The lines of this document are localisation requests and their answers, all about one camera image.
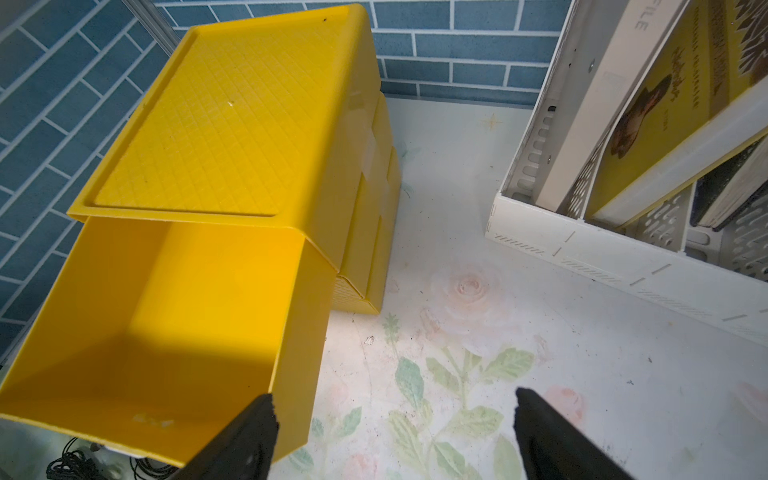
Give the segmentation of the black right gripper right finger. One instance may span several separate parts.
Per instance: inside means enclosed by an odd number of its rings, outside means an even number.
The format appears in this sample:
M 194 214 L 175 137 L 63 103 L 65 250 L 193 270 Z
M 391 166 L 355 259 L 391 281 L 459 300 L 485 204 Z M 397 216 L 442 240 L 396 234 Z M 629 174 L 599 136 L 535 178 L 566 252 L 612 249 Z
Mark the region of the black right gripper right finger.
M 631 476 L 538 393 L 516 390 L 514 431 L 529 479 L 629 479 Z

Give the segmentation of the yellow plastic drawer cabinet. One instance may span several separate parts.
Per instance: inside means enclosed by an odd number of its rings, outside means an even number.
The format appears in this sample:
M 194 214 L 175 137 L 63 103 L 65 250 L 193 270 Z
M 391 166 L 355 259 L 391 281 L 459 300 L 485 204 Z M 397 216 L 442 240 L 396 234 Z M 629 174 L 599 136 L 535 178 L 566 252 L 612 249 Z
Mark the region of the yellow plastic drawer cabinet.
M 332 311 L 381 311 L 401 175 L 367 11 L 192 28 L 70 215 L 3 418 L 178 467 L 258 396 L 304 446 Z

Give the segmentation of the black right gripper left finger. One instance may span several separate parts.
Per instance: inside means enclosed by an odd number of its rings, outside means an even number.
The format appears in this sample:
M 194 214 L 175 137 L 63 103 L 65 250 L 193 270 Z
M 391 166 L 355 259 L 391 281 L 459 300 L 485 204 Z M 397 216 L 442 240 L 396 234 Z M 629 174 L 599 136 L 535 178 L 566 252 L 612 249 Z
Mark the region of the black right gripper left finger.
M 279 423 L 273 396 L 262 394 L 217 434 L 173 479 L 262 480 L 268 477 Z

